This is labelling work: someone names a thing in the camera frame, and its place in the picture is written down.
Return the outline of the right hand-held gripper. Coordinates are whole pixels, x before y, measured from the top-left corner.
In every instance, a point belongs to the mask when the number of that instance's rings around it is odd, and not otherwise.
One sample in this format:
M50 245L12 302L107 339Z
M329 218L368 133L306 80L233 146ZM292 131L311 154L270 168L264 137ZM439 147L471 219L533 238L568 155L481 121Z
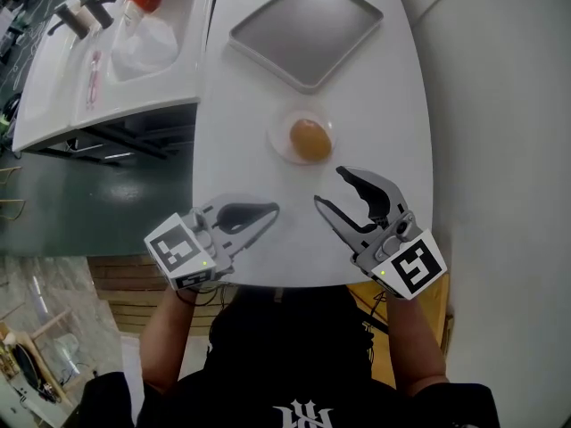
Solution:
M366 276L398 298L414 299L447 271L431 231L418 227L393 181L367 169L339 166L335 171L368 205L369 223L359 226L330 200L315 195L318 213L358 254L354 264Z

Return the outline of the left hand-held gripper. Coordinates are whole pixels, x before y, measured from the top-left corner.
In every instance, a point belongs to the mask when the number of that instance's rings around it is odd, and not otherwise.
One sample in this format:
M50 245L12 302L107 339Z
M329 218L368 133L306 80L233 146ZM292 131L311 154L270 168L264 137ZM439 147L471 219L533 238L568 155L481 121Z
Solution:
M145 246L175 291L216 282L235 272L233 258L277 220L276 202L248 193L223 193L184 216L172 214Z

